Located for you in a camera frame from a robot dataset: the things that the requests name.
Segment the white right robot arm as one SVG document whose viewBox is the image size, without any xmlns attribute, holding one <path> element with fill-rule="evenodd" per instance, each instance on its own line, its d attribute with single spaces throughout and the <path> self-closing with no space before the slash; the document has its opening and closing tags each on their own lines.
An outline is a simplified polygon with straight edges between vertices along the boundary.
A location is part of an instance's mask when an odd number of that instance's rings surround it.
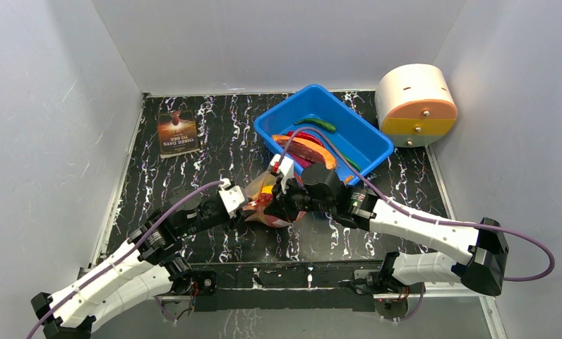
<svg viewBox="0 0 562 339">
<path fill-rule="evenodd" d="M 508 244 L 495 225 L 452 225 L 448 219 L 379 198 L 371 189 L 347 186 L 322 164 L 294 178 L 289 158 L 272 160 L 273 199 L 265 209 L 284 222 L 301 212 L 328 214 L 351 229 L 389 234 L 429 247 L 425 254 L 399 251 L 385 255 L 379 271 L 356 277 L 349 286 L 363 293 L 398 292 L 419 283 L 460 283 L 482 295 L 502 293 Z"/>
</svg>

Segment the clear zip bag orange seal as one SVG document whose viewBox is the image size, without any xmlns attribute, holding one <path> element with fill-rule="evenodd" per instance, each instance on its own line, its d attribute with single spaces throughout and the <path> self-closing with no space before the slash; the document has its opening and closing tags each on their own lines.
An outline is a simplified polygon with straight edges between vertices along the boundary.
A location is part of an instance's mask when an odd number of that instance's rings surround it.
<svg viewBox="0 0 562 339">
<path fill-rule="evenodd" d="M 281 218 L 283 220 L 289 221 L 287 217 L 277 216 L 278 208 L 275 207 L 273 199 L 267 206 L 257 206 L 255 204 L 255 200 L 258 198 L 258 195 L 261 193 L 261 188 L 267 185 L 274 186 L 275 182 L 276 182 L 276 178 L 272 174 L 268 172 L 263 172 L 260 175 L 258 175 L 251 183 L 249 183 L 248 186 L 244 189 L 244 193 L 249 198 L 248 204 L 242 208 L 242 210 L 246 214 L 246 218 L 245 218 L 246 222 L 257 222 L 259 224 L 265 225 L 265 215 L 272 215 L 277 218 Z"/>
</svg>

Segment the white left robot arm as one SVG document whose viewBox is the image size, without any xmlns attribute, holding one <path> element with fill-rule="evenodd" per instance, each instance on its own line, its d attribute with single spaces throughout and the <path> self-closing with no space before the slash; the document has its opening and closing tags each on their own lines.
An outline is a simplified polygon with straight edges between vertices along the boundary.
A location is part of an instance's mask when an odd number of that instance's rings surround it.
<svg viewBox="0 0 562 339">
<path fill-rule="evenodd" d="M 238 187 L 202 196 L 197 189 L 156 210 L 108 258 L 68 287 L 31 300 L 46 338 L 90 338 L 108 320 L 135 305 L 199 287 L 199 275 L 178 253 L 183 239 L 244 217 L 249 198 Z"/>
</svg>

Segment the purple grape bunch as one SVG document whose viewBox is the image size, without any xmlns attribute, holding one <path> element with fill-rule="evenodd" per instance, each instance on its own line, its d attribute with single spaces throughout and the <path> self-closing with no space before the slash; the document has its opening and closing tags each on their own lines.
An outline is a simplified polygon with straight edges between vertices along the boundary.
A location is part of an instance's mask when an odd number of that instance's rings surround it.
<svg viewBox="0 0 562 339">
<path fill-rule="evenodd" d="M 271 193 L 260 193 L 258 198 L 255 200 L 255 204 L 257 206 L 267 206 L 273 199 L 273 195 Z"/>
</svg>

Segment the yellow mango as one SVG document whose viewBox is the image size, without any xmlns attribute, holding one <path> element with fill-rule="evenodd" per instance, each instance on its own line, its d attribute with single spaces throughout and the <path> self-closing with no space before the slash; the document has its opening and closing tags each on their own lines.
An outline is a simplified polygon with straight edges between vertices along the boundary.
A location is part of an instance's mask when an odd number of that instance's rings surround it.
<svg viewBox="0 0 562 339">
<path fill-rule="evenodd" d="M 261 188 L 261 194 L 272 194 L 273 185 L 267 185 Z"/>
</svg>

